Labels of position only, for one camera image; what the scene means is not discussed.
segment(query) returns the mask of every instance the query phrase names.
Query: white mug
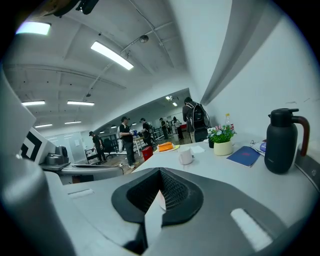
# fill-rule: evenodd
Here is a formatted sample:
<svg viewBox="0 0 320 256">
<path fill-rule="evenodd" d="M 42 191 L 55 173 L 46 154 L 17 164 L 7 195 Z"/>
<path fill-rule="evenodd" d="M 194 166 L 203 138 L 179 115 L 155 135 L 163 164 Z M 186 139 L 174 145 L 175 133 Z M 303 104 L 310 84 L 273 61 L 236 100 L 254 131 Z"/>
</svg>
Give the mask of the white mug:
<svg viewBox="0 0 320 256">
<path fill-rule="evenodd" d="M 192 162 L 192 153 L 191 148 L 187 147 L 182 150 L 179 150 L 179 161 L 182 165 L 188 165 Z"/>
</svg>

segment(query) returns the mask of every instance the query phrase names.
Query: black backpack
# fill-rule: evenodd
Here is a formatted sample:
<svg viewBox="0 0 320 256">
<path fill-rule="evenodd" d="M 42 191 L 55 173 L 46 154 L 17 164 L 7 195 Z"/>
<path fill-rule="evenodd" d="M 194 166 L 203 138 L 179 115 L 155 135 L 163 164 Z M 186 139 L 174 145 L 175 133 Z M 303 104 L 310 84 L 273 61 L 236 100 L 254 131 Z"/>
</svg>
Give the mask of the black backpack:
<svg viewBox="0 0 320 256">
<path fill-rule="evenodd" d="M 210 119 L 207 112 L 204 110 L 201 104 L 196 102 L 189 102 L 187 107 L 192 109 L 191 116 L 188 120 L 194 130 L 208 128 L 210 125 Z"/>
</svg>

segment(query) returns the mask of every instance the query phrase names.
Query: blue folder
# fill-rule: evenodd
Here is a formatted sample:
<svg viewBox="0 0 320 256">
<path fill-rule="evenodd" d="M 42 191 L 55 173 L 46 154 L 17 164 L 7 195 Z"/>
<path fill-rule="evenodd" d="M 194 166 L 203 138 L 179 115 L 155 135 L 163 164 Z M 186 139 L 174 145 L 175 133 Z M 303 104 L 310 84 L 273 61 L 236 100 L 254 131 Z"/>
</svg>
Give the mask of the blue folder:
<svg viewBox="0 0 320 256">
<path fill-rule="evenodd" d="M 251 167 L 259 156 L 260 154 L 254 149 L 252 149 L 250 146 L 243 146 L 226 159 L 229 159 L 247 167 Z"/>
</svg>

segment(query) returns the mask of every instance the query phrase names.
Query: thermos handle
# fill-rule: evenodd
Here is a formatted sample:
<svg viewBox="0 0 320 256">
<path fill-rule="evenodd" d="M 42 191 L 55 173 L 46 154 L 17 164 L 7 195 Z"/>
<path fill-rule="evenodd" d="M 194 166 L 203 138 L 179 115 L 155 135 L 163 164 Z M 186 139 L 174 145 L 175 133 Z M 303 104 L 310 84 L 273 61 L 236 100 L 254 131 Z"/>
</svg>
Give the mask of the thermos handle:
<svg viewBox="0 0 320 256">
<path fill-rule="evenodd" d="M 303 141 L 300 155 L 304 157 L 307 154 L 309 135 L 310 135 L 310 125 L 307 119 L 303 116 L 292 116 L 291 120 L 293 123 L 301 124 L 303 126 Z"/>
</svg>

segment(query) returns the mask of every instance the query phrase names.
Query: thermos lid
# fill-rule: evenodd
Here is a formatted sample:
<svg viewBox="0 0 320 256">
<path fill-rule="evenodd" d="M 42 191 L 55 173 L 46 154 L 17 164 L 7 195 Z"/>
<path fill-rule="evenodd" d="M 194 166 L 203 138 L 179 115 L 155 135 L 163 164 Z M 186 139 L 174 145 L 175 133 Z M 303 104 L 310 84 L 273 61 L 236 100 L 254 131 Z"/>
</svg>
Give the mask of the thermos lid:
<svg viewBox="0 0 320 256">
<path fill-rule="evenodd" d="M 292 124 L 293 112 L 298 112 L 298 108 L 279 108 L 271 111 L 268 116 L 271 119 L 271 125 L 276 127 L 289 127 Z"/>
</svg>

